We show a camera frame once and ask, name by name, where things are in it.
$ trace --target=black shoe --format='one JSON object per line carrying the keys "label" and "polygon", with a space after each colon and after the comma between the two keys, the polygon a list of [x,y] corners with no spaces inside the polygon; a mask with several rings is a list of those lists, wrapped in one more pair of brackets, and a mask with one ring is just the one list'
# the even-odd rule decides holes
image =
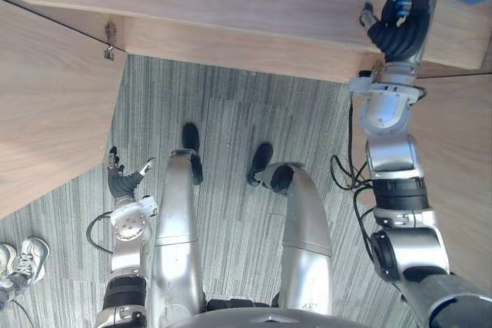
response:
{"label": "black shoe", "polygon": [[197,155],[191,156],[191,169],[193,171],[194,184],[200,184],[203,182],[203,169],[201,167],[201,160],[198,156],[198,150],[200,149],[200,135],[198,134],[197,126],[192,123],[187,123],[181,130],[181,143],[185,149],[193,149]]}
{"label": "black shoe", "polygon": [[260,184],[260,181],[254,178],[254,175],[258,172],[264,171],[270,163],[273,154],[274,148],[269,142],[264,142],[258,146],[258,149],[256,149],[256,153],[254,153],[253,156],[253,163],[251,164],[251,168],[246,177],[246,180],[251,186],[258,186]]}

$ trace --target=gray carpet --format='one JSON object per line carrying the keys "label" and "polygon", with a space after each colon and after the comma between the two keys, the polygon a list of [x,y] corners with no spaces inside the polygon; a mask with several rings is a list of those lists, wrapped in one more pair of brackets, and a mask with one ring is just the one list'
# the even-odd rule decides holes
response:
{"label": "gray carpet", "polygon": [[[254,149],[306,164],[324,202],[334,244],[334,313],[370,326],[415,326],[399,293],[379,280],[361,242],[351,194],[334,186],[332,154],[345,156],[348,92],[342,84],[130,56],[108,147],[135,169],[158,165],[138,196],[160,198],[166,159],[183,123],[201,132],[204,183],[196,188],[204,290],[208,298],[270,302],[280,284],[284,199],[244,180]],[[101,309],[109,257],[85,241],[92,218],[111,209],[101,166],[0,220],[0,240],[20,247],[35,235],[51,247],[47,277],[19,299],[40,327],[91,327]],[[372,220],[367,220],[369,231]],[[95,239],[111,245],[109,226]],[[16,306],[1,327],[27,327]]]}

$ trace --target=black cable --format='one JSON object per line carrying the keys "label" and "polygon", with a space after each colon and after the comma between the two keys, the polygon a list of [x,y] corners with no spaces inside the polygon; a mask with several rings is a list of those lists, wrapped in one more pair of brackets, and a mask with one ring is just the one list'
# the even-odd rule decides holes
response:
{"label": "black cable", "polygon": [[[372,253],[371,253],[371,239],[369,238],[369,235],[367,234],[367,231],[365,230],[363,219],[366,217],[370,212],[373,211],[373,209],[366,210],[364,214],[360,214],[359,209],[357,207],[357,197],[359,194],[365,190],[371,189],[372,188],[372,180],[366,180],[362,176],[362,172],[367,166],[367,162],[362,164],[362,166],[357,170],[354,166],[353,162],[353,157],[352,157],[352,143],[353,143],[353,133],[354,133],[354,128],[353,128],[353,123],[354,123],[354,104],[352,101],[352,96],[351,96],[351,105],[348,110],[348,146],[347,146],[347,156],[348,156],[348,168],[345,168],[341,161],[340,158],[337,155],[332,155],[330,158],[330,174],[331,177],[333,178],[333,181],[342,190],[345,191],[354,191],[354,197],[353,197],[353,205],[354,205],[354,212],[355,216],[357,218],[357,222],[359,224],[359,228],[361,229],[362,233],[362,240],[364,242],[364,247],[367,251],[367,255],[369,256],[369,259],[371,261],[373,260]],[[340,182],[338,182],[337,178],[335,177],[335,165],[338,167],[338,169],[346,176],[350,178],[350,183],[347,186],[342,185]]]}
{"label": "black cable", "polygon": [[[346,169],[343,164],[340,161],[340,158],[337,155],[332,155],[330,158],[330,174],[331,177],[333,178],[333,181],[342,190],[355,190],[358,189],[359,187],[362,186],[371,186],[371,180],[365,180],[364,177],[362,176],[362,171],[366,168],[367,162],[362,164],[362,167],[355,173],[355,166],[352,158],[352,143],[353,143],[353,124],[354,124],[354,104],[352,101],[351,97],[351,105],[348,109],[348,148],[347,148],[347,156],[348,156],[348,169]],[[350,177],[351,182],[348,186],[344,186],[338,182],[335,172],[334,172],[334,167],[335,164],[338,166],[338,168],[348,177]]]}
{"label": "black cable", "polygon": [[366,210],[362,215],[361,219],[364,219],[364,217],[374,211],[374,208],[372,207],[371,209]]}
{"label": "black cable", "polygon": [[99,222],[103,218],[109,218],[111,215],[112,211],[107,211],[103,214],[99,214],[96,218],[92,220],[91,223],[87,226],[87,229],[85,230],[85,237],[87,238],[87,241],[91,244],[91,246],[95,247],[96,249],[100,251],[104,251],[105,253],[113,253],[111,250],[105,249],[103,246],[96,244],[96,242],[93,241],[92,239],[92,228],[94,225]]}
{"label": "black cable", "polygon": [[27,316],[28,320],[29,320],[29,324],[31,324],[31,327],[32,328],[35,328],[35,325],[34,323],[32,322],[32,318],[31,318],[31,315],[28,313],[28,311],[17,301],[17,300],[12,300],[12,302],[17,305],[18,307],[21,308],[21,310],[24,312],[24,314]]}
{"label": "black cable", "polygon": [[359,228],[361,229],[362,238],[364,241],[364,246],[365,246],[366,251],[367,251],[367,255],[369,256],[369,259],[371,259],[371,261],[373,261],[373,257],[372,257],[372,253],[371,253],[371,239],[369,238],[369,235],[366,232],[366,229],[364,227],[364,223],[362,223],[362,217],[361,217],[361,214],[359,213],[359,208],[357,207],[357,196],[359,196],[359,194],[362,191],[365,191],[368,188],[369,187],[362,187],[362,188],[359,188],[357,191],[354,192],[354,211],[355,211],[355,216],[357,217],[357,222],[359,223]]}

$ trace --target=white sneaker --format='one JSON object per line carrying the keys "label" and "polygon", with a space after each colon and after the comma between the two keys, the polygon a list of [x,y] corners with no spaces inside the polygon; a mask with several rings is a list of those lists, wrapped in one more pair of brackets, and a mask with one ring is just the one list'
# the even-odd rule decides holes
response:
{"label": "white sneaker", "polygon": [[0,279],[12,273],[15,257],[17,257],[17,251],[14,247],[9,244],[0,244]]}
{"label": "white sneaker", "polygon": [[21,257],[18,259],[15,273],[24,274],[29,284],[38,282],[45,276],[45,260],[49,255],[49,246],[41,238],[31,237],[22,242]]}

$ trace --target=shoe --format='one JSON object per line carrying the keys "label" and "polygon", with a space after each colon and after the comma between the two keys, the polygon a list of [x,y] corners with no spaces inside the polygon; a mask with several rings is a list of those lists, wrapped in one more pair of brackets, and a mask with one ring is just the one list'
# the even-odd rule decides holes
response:
{"label": "shoe", "polygon": [[250,186],[258,186],[261,183],[261,181],[257,180],[254,175],[266,169],[273,155],[274,148],[269,142],[264,142],[258,146],[258,149],[256,149],[256,152],[254,153],[250,170],[246,176],[246,180]]}
{"label": "shoe", "polygon": [[197,126],[187,123],[181,130],[181,143],[185,149],[193,149],[197,154],[200,149],[200,135]]}
{"label": "shoe", "polygon": [[192,123],[187,123],[181,129],[181,143],[185,149],[193,149],[196,154],[193,154],[190,158],[191,169],[193,171],[193,183],[195,185],[203,182],[203,168],[201,166],[201,159],[198,156],[198,150],[200,150],[200,134],[198,133],[197,126]]}
{"label": "shoe", "polygon": [[49,255],[49,246],[41,238],[31,237],[22,242],[21,257],[18,259],[15,273],[28,278],[28,283],[36,283],[45,276],[45,261]]}
{"label": "shoe", "polygon": [[17,251],[14,247],[9,244],[0,244],[0,279],[12,273],[15,257],[17,257]]}

